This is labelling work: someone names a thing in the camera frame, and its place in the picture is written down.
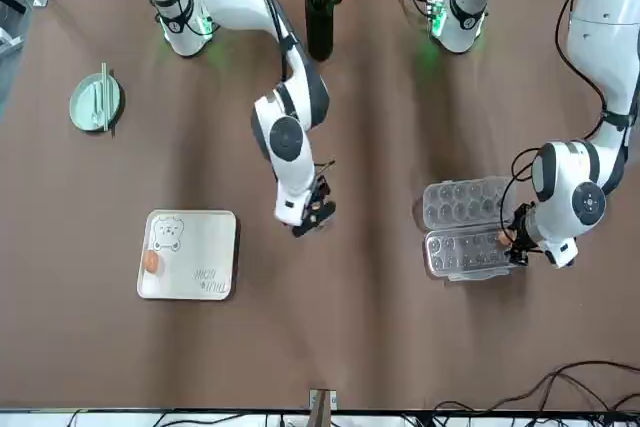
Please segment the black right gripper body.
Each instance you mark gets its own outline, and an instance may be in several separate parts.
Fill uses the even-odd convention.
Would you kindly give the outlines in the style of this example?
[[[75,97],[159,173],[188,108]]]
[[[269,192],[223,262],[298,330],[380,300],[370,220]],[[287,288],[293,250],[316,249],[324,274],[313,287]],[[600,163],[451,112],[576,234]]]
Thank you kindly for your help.
[[[311,197],[304,209],[302,223],[292,228],[294,237],[299,238],[319,227],[336,211],[336,203],[327,199],[331,189],[324,175],[320,175],[314,182]]]

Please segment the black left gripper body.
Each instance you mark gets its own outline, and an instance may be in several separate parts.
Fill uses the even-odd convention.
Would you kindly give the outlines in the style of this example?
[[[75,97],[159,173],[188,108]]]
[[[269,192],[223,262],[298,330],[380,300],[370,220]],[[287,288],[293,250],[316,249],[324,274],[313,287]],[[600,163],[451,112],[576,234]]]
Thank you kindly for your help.
[[[531,239],[526,232],[525,220],[528,211],[531,209],[529,204],[521,204],[514,212],[514,217],[509,225],[512,232],[511,247],[509,248],[509,261],[517,266],[528,265],[528,252],[531,250]]]

